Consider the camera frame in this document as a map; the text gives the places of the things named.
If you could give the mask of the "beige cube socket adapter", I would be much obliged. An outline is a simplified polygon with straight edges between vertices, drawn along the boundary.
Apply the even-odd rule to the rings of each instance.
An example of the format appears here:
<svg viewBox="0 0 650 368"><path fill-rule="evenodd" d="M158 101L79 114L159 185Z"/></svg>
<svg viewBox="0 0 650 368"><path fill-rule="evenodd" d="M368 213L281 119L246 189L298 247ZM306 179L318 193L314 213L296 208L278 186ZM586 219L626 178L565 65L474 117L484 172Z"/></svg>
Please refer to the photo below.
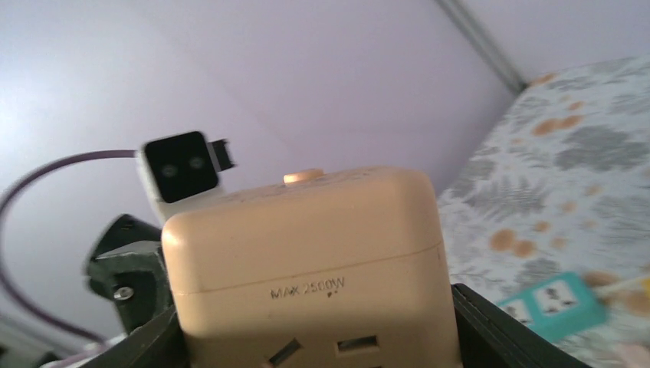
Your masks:
<svg viewBox="0 0 650 368"><path fill-rule="evenodd" d="M193 367L461 363L424 172L302 172L174 215L162 249Z"/></svg>

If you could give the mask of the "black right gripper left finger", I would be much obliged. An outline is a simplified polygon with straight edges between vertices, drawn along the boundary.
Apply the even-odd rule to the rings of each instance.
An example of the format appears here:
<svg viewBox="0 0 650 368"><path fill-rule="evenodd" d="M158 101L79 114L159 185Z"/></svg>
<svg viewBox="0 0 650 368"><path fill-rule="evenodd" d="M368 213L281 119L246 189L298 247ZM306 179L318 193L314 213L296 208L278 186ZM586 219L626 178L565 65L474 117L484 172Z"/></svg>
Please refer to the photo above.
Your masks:
<svg viewBox="0 0 650 368"><path fill-rule="evenodd" d="M147 324L83 368L186 368L189 353L175 307L169 307Z"/></svg>

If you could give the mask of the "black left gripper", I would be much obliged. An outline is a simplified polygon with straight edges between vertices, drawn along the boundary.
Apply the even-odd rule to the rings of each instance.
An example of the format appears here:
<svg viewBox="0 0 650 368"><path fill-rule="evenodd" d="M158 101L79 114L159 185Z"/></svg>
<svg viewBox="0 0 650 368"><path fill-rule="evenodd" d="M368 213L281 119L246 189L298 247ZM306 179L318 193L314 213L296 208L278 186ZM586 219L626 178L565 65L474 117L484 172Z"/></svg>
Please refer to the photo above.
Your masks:
<svg viewBox="0 0 650 368"><path fill-rule="evenodd" d="M159 228L123 214L87 258L87 286L113 303L128 334L173 305L160 239Z"/></svg>

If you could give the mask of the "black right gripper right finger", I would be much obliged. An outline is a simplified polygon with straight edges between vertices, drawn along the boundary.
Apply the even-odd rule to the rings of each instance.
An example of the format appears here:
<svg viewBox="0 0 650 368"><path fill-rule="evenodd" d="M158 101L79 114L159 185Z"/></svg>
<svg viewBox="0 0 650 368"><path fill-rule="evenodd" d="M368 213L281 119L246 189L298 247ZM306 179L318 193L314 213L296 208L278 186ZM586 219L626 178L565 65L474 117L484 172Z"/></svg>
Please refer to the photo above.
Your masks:
<svg viewBox="0 0 650 368"><path fill-rule="evenodd" d="M464 368L589 368L468 286L451 292Z"/></svg>

